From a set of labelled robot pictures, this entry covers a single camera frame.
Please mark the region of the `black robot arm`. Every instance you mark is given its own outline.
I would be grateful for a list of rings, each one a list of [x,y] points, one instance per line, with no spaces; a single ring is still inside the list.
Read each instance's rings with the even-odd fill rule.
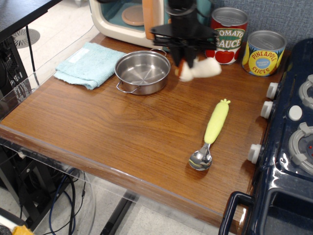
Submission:
[[[192,68],[198,52],[216,49],[218,33],[199,22],[195,0],[169,0],[166,12],[171,22],[155,26],[150,32],[155,46],[170,49],[176,66],[184,59]]]

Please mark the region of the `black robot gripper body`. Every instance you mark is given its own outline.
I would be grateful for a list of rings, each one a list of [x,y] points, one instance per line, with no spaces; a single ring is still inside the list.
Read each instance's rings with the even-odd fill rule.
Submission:
[[[217,32],[199,22],[196,4],[167,4],[165,11],[170,22],[150,29],[156,46],[216,49]]]

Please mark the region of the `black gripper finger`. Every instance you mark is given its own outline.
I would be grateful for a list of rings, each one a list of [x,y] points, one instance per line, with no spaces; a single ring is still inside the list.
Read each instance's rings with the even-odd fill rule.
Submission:
[[[175,65],[178,67],[183,58],[183,47],[181,46],[169,46],[171,56]]]
[[[198,54],[198,50],[194,47],[187,47],[185,49],[185,60],[189,66],[189,68],[193,67],[194,59]]]

